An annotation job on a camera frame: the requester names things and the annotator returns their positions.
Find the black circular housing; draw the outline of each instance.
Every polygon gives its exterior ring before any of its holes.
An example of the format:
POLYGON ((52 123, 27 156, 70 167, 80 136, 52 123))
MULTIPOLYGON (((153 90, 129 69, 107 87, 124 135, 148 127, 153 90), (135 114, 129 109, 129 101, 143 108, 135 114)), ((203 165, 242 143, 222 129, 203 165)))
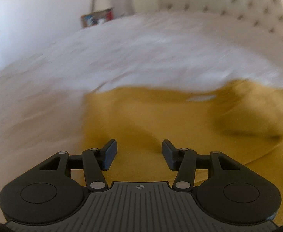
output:
POLYGON ((9 220, 48 224, 72 214, 83 201, 82 187, 56 170, 25 173, 0 192, 0 208, 9 220))
POLYGON ((196 197, 209 215, 235 225, 266 221, 281 204, 277 187, 250 170, 224 170, 203 182, 196 197))

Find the framed photo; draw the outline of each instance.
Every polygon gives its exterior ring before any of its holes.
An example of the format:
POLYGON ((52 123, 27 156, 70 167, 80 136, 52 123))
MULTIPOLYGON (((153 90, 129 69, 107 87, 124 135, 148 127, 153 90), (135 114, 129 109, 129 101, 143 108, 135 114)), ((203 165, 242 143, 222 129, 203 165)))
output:
POLYGON ((112 19, 113 19, 112 9, 93 12, 93 13, 81 16, 82 26, 84 28, 91 27, 96 24, 103 24, 112 19))

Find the mustard yellow blanket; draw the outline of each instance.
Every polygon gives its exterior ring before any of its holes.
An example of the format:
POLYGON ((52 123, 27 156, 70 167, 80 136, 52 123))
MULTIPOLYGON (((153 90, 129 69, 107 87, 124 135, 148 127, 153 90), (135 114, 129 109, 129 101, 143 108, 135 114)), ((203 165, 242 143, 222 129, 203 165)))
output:
MULTIPOLYGON (((273 182, 282 195, 275 219, 283 225, 283 90, 238 80, 201 94, 118 88, 86 95, 83 148, 118 142, 105 177, 112 181, 169 181, 161 143, 199 154, 220 150, 273 182)), ((195 184, 207 179, 197 171, 195 184)))

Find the lamp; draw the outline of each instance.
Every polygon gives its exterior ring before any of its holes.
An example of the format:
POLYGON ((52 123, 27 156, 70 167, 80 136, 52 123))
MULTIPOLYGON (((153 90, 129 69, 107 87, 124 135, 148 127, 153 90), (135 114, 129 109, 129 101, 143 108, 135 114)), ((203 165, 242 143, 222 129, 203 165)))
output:
POLYGON ((110 0, 95 0, 94 12, 105 11, 107 9, 112 9, 113 6, 110 0))

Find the white bedding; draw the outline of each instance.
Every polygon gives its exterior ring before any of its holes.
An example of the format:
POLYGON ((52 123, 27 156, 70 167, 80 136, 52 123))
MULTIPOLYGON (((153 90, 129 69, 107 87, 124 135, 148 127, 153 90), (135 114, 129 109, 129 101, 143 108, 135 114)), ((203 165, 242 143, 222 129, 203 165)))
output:
POLYGON ((283 87, 281 38, 229 17, 160 12, 61 39, 0 72, 0 190, 60 150, 80 153, 84 93, 208 91, 234 78, 283 87))

